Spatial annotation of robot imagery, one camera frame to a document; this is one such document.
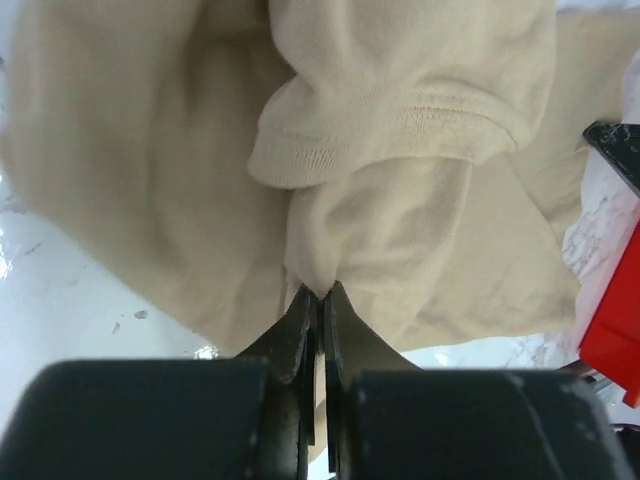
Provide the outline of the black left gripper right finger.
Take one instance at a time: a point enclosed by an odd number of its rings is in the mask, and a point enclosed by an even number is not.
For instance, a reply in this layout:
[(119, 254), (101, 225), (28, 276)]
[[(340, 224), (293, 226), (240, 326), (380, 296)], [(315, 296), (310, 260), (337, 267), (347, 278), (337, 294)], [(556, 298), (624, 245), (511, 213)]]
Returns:
[(344, 479), (347, 464), (348, 389), (365, 371), (418, 371), (357, 314), (344, 285), (337, 281), (323, 300), (326, 419), (329, 472)]

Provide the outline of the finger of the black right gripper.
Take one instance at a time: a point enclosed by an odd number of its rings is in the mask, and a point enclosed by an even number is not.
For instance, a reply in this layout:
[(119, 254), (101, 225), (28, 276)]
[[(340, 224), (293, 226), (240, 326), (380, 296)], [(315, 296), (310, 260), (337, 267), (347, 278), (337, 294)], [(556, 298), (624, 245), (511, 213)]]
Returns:
[(614, 169), (634, 193), (640, 188), (640, 126), (596, 121), (583, 138)]

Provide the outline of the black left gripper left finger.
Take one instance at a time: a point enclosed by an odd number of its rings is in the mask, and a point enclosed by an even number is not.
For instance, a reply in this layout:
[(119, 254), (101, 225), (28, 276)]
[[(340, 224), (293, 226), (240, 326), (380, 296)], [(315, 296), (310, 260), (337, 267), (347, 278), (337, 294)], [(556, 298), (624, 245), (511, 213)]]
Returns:
[(305, 479), (308, 451), (315, 443), (315, 385), (318, 299), (298, 289), (284, 315), (241, 358), (268, 367), (257, 433), (257, 479)]

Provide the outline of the beige t shirt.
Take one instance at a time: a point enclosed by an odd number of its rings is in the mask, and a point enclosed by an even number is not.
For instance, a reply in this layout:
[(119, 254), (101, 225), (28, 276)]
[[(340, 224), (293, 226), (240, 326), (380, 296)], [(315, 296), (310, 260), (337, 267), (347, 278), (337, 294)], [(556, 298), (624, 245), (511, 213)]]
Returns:
[(335, 282), (401, 350), (558, 331), (638, 47), (637, 9), (552, 1), (25, 1), (3, 166), (230, 354)]

